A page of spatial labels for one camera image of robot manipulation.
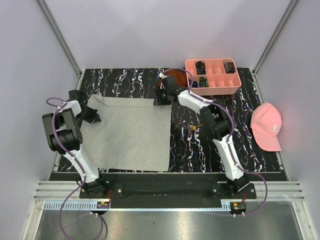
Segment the grey cloth napkin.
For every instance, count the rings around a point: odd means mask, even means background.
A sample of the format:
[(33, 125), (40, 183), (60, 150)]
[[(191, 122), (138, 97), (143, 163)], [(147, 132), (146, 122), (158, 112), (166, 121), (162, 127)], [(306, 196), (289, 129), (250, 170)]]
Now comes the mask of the grey cloth napkin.
[(83, 148), (100, 169), (166, 172), (170, 163), (171, 105), (153, 99), (90, 96), (101, 121), (83, 122)]

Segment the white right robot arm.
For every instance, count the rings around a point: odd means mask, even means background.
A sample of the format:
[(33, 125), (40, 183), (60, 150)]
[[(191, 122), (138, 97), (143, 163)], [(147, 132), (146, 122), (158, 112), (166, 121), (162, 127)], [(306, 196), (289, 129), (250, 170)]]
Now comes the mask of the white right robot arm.
[(227, 178), (226, 191), (232, 198), (244, 194), (249, 180), (241, 167), (233, 143), (235, 124), (228, 110), (222, 105), (201, 97), (185, 86), (179, 86), (172, 75), (159, 75), (155, 88), (155, 106), (171, 105), (174, 102), (200, 115), (201, 124), (207, 137), (215, 144), (221, 157)]

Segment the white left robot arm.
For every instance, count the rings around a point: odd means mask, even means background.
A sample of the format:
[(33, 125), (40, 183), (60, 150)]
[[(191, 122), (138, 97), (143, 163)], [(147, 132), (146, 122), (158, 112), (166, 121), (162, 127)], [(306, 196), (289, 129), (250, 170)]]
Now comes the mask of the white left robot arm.
[(108, 193), (106, 181), (94, 166), (83, 147), (80, 122), (101, 122), (96, 109), (87, 106), (87, 97), (80, 90), (70, 90), (67, 101), (59, 99), (56, 110), (42, 116), (49, 148), (62, 155), (80, 175), (77, 184), (86, 197), (103, 198)]

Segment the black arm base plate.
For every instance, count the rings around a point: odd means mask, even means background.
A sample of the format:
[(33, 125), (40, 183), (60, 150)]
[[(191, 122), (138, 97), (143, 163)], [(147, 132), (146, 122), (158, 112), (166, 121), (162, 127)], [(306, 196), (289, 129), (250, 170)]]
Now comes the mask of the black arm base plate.
[(99, 191), (81, 191), (81, 198), (124, 199), (132, 196), (201, 196), (213, 199), (254, 200), (257, 198), (252, 183), (237, 192), (228, 183), (194, 181), (127, 181), (106, 183)]

